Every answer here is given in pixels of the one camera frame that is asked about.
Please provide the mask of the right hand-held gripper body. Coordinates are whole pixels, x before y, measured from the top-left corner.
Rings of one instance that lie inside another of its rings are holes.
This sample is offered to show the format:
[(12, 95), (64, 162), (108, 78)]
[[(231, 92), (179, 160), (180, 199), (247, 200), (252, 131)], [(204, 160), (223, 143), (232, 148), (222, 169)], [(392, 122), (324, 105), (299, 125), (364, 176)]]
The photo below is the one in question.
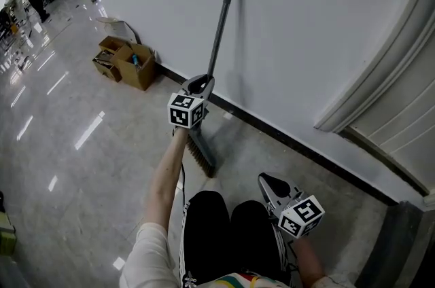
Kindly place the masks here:
[(278, 228), (295, 239), (306, 236), (316, 228), (325, 210), (314, 195), (299, 192), (285, 204), (278, 201), (273, 215), (278, 219)]

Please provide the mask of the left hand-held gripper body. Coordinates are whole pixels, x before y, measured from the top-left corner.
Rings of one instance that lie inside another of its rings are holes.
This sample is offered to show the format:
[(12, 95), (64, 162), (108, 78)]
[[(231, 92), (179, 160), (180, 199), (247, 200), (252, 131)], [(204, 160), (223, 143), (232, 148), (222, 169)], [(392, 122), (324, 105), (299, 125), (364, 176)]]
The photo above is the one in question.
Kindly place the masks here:
[(209, 87), (197, 94), (183, 87), (178, 92), (173, 92), (167, 103), (169, 123), (182, 128), (194, 128), (201, 124), (209, 113), (207, 106), (210, 95)]

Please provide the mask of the grey broom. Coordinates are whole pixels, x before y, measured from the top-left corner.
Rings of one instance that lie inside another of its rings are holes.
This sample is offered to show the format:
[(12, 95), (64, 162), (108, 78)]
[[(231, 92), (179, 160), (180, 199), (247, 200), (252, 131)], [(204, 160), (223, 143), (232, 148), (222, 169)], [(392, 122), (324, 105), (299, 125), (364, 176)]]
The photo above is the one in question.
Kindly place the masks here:
[[(213, 76), (231, 1), (232, 0), (223, 0), (222, 2), (220, 17), (218, 20), (211, 57), (209, 60), (209, 66), (205, 75)], [(201, 124), (190, 129), (187, 148), (200, 169), (204, 172), (205, 176), (208, 178), (213, 178), (216, 168), (216, 159), (211, 151), (210, 146), (207, 144), (202, 135)]]

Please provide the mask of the person's left forearm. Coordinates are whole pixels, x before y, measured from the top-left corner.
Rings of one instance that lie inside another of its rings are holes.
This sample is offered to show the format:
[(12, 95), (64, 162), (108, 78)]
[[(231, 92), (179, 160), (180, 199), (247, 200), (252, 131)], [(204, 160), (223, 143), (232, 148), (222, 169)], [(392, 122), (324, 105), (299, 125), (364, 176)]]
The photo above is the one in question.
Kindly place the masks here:
[(169, 228), (175, 190), (179, 181), (181, 163), (188, 137), (186, 128), (177, 128), (154, 172), (145, 202), (144, 223), (155, 223)]

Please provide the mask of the person's right forearm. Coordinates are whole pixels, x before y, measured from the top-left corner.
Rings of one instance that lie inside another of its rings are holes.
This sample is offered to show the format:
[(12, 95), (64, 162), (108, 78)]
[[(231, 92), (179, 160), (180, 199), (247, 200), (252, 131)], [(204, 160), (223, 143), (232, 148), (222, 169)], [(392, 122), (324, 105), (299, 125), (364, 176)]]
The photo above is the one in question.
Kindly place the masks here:
[(325, 277), (324, 268), (306, 236), (294, 241), (292, 248), (296, 255), (302, 284), (304, 288), (312, 288), (318, 280)]

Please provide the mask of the large open cardboard box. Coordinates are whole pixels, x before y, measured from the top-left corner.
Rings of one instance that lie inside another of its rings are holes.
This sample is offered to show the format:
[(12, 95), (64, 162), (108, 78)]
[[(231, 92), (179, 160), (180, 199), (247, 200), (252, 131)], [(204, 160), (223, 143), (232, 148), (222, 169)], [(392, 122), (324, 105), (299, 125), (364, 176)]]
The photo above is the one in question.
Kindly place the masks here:
[[(136, 69), (133, 64), (133, 54), (136, 54), (140, 60), (140, 69)], [(130, 45), (124, 44), (114, 54), (114, 64), (122, 76), (122, 81), (139, 90), (147, 90), (156, 76), (154, 51), (145, 45), (135, 43)]]

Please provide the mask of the black striped track trousers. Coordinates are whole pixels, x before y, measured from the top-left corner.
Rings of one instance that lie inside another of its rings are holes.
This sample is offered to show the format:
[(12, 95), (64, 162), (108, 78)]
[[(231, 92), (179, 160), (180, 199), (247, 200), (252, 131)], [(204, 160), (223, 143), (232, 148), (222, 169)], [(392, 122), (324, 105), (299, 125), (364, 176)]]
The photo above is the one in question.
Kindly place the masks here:
[(181, 288), (290, 288), (283, 237), (263, 204), (229, 212), (221, 194), (201, 191), (184, 207), (179, 250)]

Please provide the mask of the small open cardboard box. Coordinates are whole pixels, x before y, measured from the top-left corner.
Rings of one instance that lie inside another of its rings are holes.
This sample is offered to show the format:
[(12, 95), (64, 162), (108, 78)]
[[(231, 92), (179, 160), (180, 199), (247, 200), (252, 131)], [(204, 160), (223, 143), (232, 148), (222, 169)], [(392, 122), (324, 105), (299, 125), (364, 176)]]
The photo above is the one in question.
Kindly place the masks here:
[(118, 37), (107, 36), (99, 43), (99, 47), (101, 51), (116, 54), (125, 43), (125, 40)]

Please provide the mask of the round white board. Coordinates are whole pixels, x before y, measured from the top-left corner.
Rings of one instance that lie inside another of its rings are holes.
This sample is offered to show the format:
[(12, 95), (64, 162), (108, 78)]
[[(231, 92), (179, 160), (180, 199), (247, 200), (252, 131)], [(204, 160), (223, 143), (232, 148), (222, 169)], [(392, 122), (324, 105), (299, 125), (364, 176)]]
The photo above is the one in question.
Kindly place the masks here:
[(140, 36), (127, 22), (108, 17), (97, 17), (97, 21), (103, 24), (109, 36), (117, 37), (130, 43), (141, 44)]

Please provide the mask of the dark grey floor mat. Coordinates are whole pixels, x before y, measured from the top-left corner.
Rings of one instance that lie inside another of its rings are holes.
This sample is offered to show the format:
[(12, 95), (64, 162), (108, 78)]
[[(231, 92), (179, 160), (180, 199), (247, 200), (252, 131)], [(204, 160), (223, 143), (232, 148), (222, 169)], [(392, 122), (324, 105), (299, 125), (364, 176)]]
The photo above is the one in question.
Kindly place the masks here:
[(387, 208), (356, 288), (435, 287), (435, 209), (409, 202)]

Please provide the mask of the green yellow box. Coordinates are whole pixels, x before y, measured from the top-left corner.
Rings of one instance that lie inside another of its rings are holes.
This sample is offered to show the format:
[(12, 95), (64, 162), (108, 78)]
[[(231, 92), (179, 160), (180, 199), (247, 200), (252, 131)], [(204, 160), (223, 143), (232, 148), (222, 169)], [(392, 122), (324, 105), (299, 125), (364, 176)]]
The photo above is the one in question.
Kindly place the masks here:
[(0, 255), (13, 256), (16, 246), (16, 230), (6, 213), (0, 212)]

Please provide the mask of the white door with moulded frame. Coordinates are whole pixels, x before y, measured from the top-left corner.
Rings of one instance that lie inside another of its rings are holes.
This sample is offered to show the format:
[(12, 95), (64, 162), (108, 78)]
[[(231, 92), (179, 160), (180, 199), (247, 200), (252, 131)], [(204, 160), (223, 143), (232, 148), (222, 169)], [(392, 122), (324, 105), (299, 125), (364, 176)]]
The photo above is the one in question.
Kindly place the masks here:
[(420, 198), (435, 193), (435, 0), (406, 0), (375, 57), (315, 123), (347, 139)]

